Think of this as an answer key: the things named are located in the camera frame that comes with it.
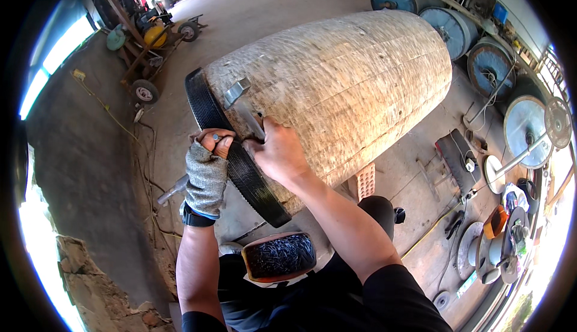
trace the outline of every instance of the metal stand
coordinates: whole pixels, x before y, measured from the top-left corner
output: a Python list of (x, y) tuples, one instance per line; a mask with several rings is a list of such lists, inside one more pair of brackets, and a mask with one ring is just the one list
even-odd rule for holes
[(485, 178), (493, 193), (501, 194), (505, 190), (505, 173), (519, 164), (519, 162), (528, 156), (545, 138), (547, 138), (547, 134), (543, 133), (539, 139), (531, 144), (523, 153), (516, 156), (515, 159), (504, 166), (501, 166), (501, 162), (494, 155), (489, 155), (487, 159), (485, 159)]

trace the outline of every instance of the crumbling wall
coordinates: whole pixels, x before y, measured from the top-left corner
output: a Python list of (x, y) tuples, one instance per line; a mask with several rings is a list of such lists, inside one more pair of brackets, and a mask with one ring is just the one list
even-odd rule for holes
[(60, 270), (65, 289), (90, 332), (173, 332), (150, 302), (130, 307), (127, 294), (88, 255), (84, 241), (58, 237)]

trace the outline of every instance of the hand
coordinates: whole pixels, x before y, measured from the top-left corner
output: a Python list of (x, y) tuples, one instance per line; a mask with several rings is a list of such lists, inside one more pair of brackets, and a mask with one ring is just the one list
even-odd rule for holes
[[(214, 139), (214, 134), (218, 135), (219, 139)], [(233, 142), (235, 132), (227, 131), (226, 129), (207, 128), (200, 132), (192, 133), (188, 136), (191, 143), (194, 139), (205, 147), (206, 150), (211, 151), (214, 155), (218, 155), (222, 159), (228, 156), (228, 149)]]
[(291, 189), (296, 179), (312, 173), (301, 142), (293, 128), (282, 126), (273, 117), (264, 117), (263, 125), (264, 144), (247, 139), (242, 145), (267, 176)]

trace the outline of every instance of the wrist strap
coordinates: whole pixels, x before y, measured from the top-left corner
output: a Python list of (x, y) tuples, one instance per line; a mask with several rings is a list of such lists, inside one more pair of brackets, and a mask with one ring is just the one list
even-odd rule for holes
[(198, 215), (193, 213), (189, 205), (185, 205), (184, 213), (182, 215), (182, 223), (192, 227), (210, 227), (216, 222), (210, 218), (206, 218), (203, 215)]

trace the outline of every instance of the wood grain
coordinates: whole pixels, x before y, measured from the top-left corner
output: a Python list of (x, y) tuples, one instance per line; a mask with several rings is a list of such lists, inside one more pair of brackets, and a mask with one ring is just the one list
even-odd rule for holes
[[(443, 40), (405, 11), (370, 11), (312, 22), (246, 45), (204, 69), (213, 94), (241, 78), (256, 110), (293, 126), (315, 173), (335, 187), (366, 166), (447, 95)], [(235, 112), (240, 137), (250, 131)], [(303, 203), (267, 178), (294, 215)]]

